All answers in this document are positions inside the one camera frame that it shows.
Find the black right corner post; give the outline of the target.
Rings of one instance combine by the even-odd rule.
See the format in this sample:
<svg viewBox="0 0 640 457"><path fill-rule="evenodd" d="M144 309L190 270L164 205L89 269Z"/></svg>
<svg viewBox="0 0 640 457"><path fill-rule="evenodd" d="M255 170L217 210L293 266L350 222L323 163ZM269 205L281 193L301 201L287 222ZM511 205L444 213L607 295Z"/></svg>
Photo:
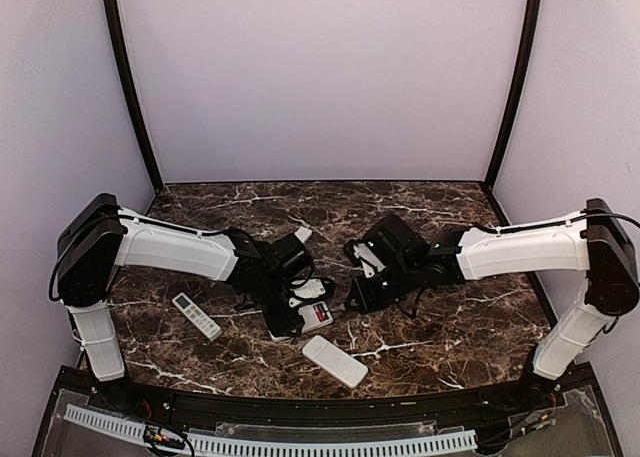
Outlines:
<svg viewBox="0 0 640 457"><path fill-rule="evenodd" d="M509 92L489 166L483 181L483 187L487 194L492 194L494 191L515 125L533 49L540 5L541 0L526 0L521 35Z"/></svg>

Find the black front rail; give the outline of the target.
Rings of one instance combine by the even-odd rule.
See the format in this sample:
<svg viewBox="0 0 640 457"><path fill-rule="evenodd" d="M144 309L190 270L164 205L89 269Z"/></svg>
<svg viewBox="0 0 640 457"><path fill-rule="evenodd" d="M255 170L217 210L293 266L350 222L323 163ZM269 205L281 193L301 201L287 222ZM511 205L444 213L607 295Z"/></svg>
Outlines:
<svg viewBox="0 0 640 457"><path fill-rule="evenodd" d="M502 421L522 409L489 402L498 384L471 390L374 399L275 399L233 397L142 384L127 379L128 389L152 405L153 414L170 423L212 426L216 423L346 427L435 421L481 426Z"/></svg>

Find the white battery cover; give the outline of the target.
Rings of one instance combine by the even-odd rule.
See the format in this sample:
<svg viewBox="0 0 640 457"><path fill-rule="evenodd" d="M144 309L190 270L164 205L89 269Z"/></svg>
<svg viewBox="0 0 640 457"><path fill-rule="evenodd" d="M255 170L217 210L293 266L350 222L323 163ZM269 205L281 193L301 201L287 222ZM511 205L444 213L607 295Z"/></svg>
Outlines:
<svg viewBox="0 0 640 457"><path fill-rule="evenodd" d="M302 243L306 243L311 235L312 235L312 231L307 228L307 227L299 227L295 232L294 235L296 236L296 238L302 242Z"/></svg>

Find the black corner post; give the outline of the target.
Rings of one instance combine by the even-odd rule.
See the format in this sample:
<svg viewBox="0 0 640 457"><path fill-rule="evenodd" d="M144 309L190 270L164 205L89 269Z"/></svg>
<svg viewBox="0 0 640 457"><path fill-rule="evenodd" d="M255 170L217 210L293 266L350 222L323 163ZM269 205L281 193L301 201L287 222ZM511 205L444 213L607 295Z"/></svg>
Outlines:
<svg viewBox="0 0 640 457"><path fill-rule="evenodd" d="M155 194L164 187L160 169L152 149L151 139L146 128L142 107L138 98L136 84L127 52L123 24L118 0L102 0L107 21L111 47L125 99L130 122L134 131L147 176Z"/></svg>
<svg viewBox="0 0 640 457"><path fill-rule="evenodd" d="M540 5L541 0L526 0L521 35L509 92L489 166L483 181L483 187L487 194L492 194L494 191L515 125L533 49Z"/></svg>

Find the red blue battery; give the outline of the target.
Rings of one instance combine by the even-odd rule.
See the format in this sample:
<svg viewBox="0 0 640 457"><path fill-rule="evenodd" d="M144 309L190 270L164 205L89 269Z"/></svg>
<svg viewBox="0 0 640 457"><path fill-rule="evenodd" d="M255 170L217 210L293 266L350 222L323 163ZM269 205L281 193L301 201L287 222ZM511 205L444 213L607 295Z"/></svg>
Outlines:
<svg viewBox="0 0 640 457"><path fill-rule="evenodd" d="M330 322L332 320L331 313L324 302L315 304L313 311L319 323Z"/></svg>

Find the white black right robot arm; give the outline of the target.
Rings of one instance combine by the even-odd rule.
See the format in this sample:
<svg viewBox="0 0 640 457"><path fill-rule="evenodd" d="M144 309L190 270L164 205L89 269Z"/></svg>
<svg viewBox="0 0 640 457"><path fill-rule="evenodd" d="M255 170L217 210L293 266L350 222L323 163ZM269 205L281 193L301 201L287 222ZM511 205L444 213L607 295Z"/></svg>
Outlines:
<svg viewBox="0 0 640 457"><path fill-rule="evenodd" d="M344 252L362 274L352 280L344 306L360 314L384 310L412 292L485 277L547 270L582 271L575 303L530 355L529 371L510 390L521 411L534 409L549 382L601 333L639 303L635 247L622 224L626 216L593 198L584 209L518 226L470 226L425 240L399 216L373 225Z"/></svg>

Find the white TCL remote control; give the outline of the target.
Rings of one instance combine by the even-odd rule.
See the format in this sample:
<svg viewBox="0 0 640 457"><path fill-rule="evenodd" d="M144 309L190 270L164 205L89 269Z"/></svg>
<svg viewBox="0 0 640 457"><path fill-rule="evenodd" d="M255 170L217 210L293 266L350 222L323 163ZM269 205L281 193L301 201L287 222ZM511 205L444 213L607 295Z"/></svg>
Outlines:
<svg viewBox="0 0 640 457"><path fill-rule="evenodd" d="M316 319L316 317L314 315L314 311L313 311L313 306L315 304L317 304L317 303L305 306L299 311L300 315L304 319L304 326L302 328L302 332L301 332L300 335L308 333L308 332L310 332L312 330L316 330L316 329L319 329L321 327L330 325L333 322L333 317L332 317L332 320L330 322L319 323L317 321L317 319ZM274 340L274 341L279 341L279 340L283 340L283 339L287 339L287 338L293 338L293 337L274 337L270 332L269 332L269 334L270 334L271 339Z"/></svg>

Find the small white buttoned remote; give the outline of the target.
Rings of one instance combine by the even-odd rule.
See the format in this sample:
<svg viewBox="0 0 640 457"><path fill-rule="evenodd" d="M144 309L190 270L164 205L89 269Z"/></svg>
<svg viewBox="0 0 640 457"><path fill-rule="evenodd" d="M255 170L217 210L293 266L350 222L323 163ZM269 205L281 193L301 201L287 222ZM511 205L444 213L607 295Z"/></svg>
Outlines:
<svg viewBox="0 0 640 457"><path fill-rule="evenodd" d="M172 303L209 341L222 334L221 327L186 294L179 293Z"/></svg>

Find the black left corner post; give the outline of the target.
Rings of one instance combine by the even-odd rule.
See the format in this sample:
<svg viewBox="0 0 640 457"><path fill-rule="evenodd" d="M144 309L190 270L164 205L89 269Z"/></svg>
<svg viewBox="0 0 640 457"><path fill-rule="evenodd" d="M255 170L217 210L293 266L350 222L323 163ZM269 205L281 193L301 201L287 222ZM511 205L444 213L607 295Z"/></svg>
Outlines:
<svg viewBox="0 0 640 457"><path fill-rule="evenodd" d="M160 169L152 149L151 139L146 128L142 107L138 98L136 84L127 52L123 24L118 0L102 0L107 21L111 47L125 99L130 122L134 131L147 176L155 194L164 187Z"/></svg>

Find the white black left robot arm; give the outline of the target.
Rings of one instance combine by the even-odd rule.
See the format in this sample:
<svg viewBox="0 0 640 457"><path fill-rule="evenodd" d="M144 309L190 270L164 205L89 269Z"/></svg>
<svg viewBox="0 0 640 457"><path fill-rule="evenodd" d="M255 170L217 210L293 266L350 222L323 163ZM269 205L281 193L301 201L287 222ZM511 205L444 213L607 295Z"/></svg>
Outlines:
<svg viewBox="0 0 640 457"><path fill-rule="evenodd" d="M102 193L59 237L48 294L70 313L93 375L103 382L103 398L120 413L131 413L141 404L141 392L124 377L107 305L118 268L151 267L224 282L262 312L272 335L294 337L304 326L299 307L327 292L313 276L309 236L301 228L269 243L238 228L198 230L140 215Z"/></svg>

